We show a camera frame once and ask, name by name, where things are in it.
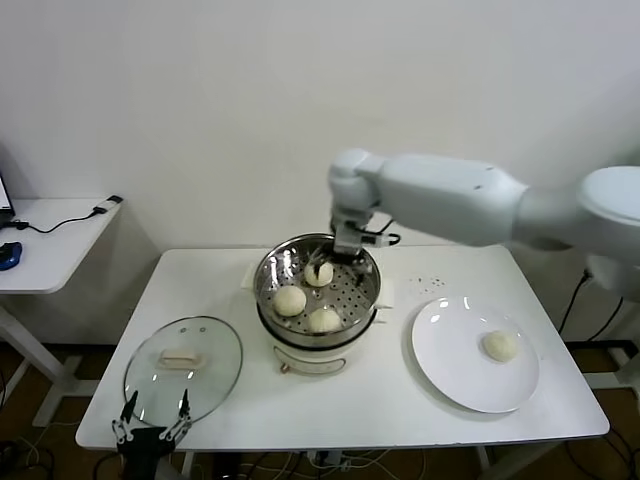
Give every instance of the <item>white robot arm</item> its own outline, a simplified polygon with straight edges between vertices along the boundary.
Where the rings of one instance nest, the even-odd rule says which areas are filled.
[[[515,240],[543,250],[575,247],[604,287],[640,298],[640,167],[605,168],[542,189],[485,163],[349,150],[331,166],[329,184],[338,253],[392,243],[366,231],[373,213],[383,212],[471,246]]]

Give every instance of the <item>perforated steamer tray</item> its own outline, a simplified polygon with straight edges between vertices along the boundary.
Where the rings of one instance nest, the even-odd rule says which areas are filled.
[[[304,267],[312,253],[319,247],[330,248],[332,243],[333,236],[327,234],[293,238],[269,252],[256,269],[254,294],[258,312],[265,327],[284,343],[310,350],[336,348],[357,338],[373,320],[374,304],[380,293],[380,272],[366,251],[362,257],[365,269],[356,270],[350,264],[332,262],[334,275],[329,285],[318,288],[305,281]],[[282,317],[273,308],[276,291],[287,285],[301,288],[307,297],[304,311],[295,317]],[[335,310],[342,321],[342,329],[329,333],[311,332],[309,316],[319,308]]]

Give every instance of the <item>computer mouse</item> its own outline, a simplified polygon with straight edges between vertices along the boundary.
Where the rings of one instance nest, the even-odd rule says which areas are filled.
[[[22,244],[20,242],[5,243],[0,246],[0,271],[9,270],[20,263]]]

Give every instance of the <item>white table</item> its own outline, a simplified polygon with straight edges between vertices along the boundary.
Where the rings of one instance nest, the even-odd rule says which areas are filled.
[[[40,229],[48,229],[62,220],[84,217],[104,199],[41,199],[16,200],[16,220],[28,221]],[[82,222],[73,222],[49,234],[27,229],[0,230],[0,245],[21,242],[20,263],[0,272],[0,294],[47,294],[60,290],[67,283],[82,259],[102,231],[113,219],[119,206],[103,215]],[[34,365],[53,382],[33,425],[46,426],[65,396],[91,396],[97,387],[95,380],[77,380],[73,373],[81,357],[70,357],[60,363],[22,324],[0,307],[0,337],[11,344],[25,360],[7,382],[6,394],[24,375],[29,364]]]
[[[379,313],[386,323],[365,334],[357,361],[330,377],[279,373],[252,294],[240,289],[247,266],[264,253],[221,249],[163,255],[77,431],[81,446],[114,448],[110,420],[123,406],[130,356],[155,330],[190,315],[227,320],[241,337],[245,357],[229,398],[193,426],[180,450],[440,447],[557,441],[608,431],[602,409],[503,247],[373,251],[394,283],[394,308]],[[483,298],[516,319],[531,339],[540,358],[540,383],[516,412],[482,414],[454,404],[426,381],[407,353],[415,314],[446,294]],[[507,457],[485,476],[507,478],[549,448],[537,445],[526,455]]]

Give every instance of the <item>glass lid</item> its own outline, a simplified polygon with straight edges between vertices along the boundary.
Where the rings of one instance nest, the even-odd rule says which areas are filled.
[[[155,426],[178,418],[184,390],[195,422],[231,393],[242,368],[236,331],[214,317],[190,317],[162,327],[133,354],[124,377],[124,396],[138,399],[134,415]]]

